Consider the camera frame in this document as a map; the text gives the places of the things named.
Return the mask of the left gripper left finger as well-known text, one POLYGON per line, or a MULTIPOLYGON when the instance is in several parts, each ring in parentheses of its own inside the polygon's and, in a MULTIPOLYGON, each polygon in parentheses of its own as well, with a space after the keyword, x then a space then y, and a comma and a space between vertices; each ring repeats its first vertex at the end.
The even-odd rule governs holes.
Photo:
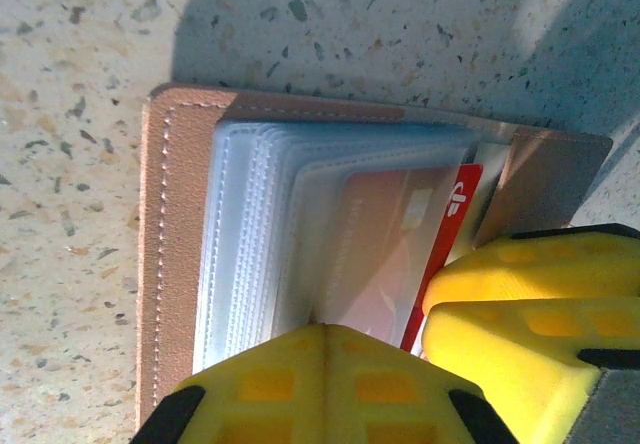
POLYGON ((322 443, 327 329, 309 325, 182 381, 136 443, 322 443))

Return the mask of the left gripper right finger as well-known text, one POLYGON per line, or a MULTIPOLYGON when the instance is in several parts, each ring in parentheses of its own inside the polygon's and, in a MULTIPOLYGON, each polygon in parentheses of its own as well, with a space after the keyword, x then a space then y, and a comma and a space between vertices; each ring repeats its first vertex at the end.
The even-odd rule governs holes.
POLYGON ((326 325, 327 443, 515 443, 476 384, 345 326, 326 325))

